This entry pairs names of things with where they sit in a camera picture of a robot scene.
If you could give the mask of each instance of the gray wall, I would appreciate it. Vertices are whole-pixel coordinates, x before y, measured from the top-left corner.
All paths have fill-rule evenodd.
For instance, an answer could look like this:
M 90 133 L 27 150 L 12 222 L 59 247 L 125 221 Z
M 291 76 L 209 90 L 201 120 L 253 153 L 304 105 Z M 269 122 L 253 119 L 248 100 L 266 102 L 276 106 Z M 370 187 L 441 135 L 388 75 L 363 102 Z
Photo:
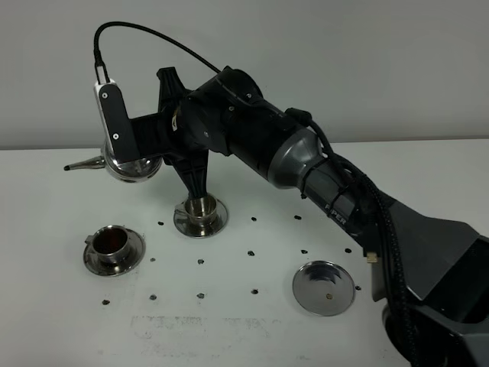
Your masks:
M 112 20 L 249 72 L 333 141 L 488 136 L 488 14 L 487 0 L 3 0 L 0 148 L 101 143 L 92 36 Z M 189 88 L 212 76 L 139 31 L 107 30 L 101 48 L 131 117 L 155 111 L 158 68 Z

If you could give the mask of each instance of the metal saucer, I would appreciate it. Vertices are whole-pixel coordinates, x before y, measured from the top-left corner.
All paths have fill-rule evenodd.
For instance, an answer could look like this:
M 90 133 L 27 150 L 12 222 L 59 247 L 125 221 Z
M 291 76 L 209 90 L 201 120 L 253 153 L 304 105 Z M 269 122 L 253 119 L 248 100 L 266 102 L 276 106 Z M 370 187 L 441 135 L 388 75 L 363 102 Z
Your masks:
M 311 261 L 293 277 L 293 295 L 309 312 L 335 316 L 353 303 L 355 283 L 341 266 L 327 261 Z
M 134 269 L 144 257 L 143 238 L 122 226 L 106 226 L 89 235 L 83 253 L 85 266 L 93 274 L 113 277 Z
M 228 222 L 228 210 L 213 195 L 187 199 L 175 207 L 173 223 L 179 232 L 201 239 L 221 232 Z

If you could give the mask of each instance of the robotic arm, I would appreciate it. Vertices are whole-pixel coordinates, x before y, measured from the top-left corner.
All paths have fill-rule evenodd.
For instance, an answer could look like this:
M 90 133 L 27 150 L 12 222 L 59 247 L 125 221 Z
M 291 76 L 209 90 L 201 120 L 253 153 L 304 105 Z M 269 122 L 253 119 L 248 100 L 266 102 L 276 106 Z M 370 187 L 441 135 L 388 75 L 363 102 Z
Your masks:
M 280 111 L 243 71 L 217 70 L 188 90 L 174 68 L 161 69 L 158 112 L 130 119 L 97 53 L 96 68 L 108 149 L 118 161 L 162 157 L 191 198 L 206 195 L 209 150 L 236 155 L 275 187 L 299 189 L 363 248 L 372 296 L 388 300 L 386 331 L 412 365 L 489 365 L 489 239 L 379 191 L 333 152 L 308 112 Z

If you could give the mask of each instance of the metal spout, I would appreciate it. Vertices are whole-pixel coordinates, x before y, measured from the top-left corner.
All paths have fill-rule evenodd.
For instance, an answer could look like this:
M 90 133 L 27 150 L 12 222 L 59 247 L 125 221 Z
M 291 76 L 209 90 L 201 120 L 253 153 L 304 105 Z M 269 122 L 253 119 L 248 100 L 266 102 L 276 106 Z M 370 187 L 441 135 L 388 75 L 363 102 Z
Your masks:
M 100 168 L 105 168 L 105 159 L 103 156 L 87 159 L 86 161 L 81 161 L 78 163 L 68 164 L 64 166 L 65 171 L 71 170 L 98 170 Z

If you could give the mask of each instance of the hole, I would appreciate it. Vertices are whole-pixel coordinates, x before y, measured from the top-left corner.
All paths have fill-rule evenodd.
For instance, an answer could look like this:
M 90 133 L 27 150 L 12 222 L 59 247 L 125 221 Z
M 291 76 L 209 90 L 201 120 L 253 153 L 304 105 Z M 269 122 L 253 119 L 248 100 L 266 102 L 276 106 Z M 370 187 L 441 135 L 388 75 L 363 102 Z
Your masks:
M 93 240 L 93 249 L 100 254 L 113 254 L 124 247 L 128 235 L 120 228 L 105 228 Z

